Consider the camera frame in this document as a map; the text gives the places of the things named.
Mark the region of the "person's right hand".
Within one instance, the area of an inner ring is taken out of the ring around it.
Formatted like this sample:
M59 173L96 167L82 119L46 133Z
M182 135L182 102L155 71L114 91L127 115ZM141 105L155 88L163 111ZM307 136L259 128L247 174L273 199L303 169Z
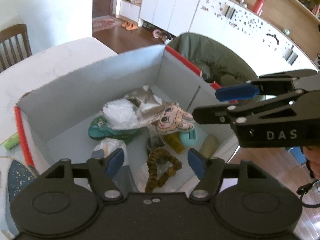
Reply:
M310 177L320 179L320 146L303 146L302 152L306 158L306 166Z

